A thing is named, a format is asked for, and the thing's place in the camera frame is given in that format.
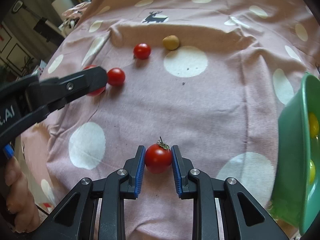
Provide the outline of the person's left hand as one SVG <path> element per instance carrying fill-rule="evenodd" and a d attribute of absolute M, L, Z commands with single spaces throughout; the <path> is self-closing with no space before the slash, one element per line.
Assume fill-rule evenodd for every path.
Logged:
<path fill-rule="evenodd" d="M 16 215 L 15 230 L 18 233 L 34 231 L 40 224 L 39 211 L 28 189 L 27 178 L 15 157 L 8 160 L 4 169 L 4 179 L 10 187 L 6 205 L 9 212 Z"/>

